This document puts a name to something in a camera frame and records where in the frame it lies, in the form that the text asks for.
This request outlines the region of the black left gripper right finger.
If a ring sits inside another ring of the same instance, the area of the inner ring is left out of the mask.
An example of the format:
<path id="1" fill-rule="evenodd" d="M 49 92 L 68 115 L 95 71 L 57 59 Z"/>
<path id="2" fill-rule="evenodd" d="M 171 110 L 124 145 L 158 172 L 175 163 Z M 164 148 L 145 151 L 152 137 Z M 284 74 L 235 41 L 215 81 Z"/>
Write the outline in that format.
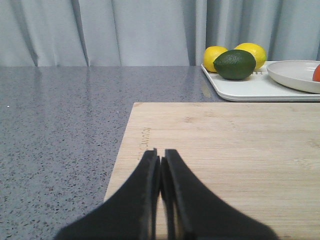
<path id="1" fill-rule="evenodd" d="M 161 159 L 160 190 L 170 240 L 276 240 L 267 225 L 209 190 L 175 149 Z"/>

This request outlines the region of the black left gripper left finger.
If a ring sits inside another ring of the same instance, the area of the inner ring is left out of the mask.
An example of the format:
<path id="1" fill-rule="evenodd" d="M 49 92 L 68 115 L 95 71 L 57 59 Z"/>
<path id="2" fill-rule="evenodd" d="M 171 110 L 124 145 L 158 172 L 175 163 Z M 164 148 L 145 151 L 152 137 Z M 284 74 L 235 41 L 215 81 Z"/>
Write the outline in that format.
<path id="1" fill-rule="evenodd" d="M 101 206 L 62 228 L 57 240 L 154 240 L 160 191 L 157 150 L 144 152 L 126 182 Z"/>

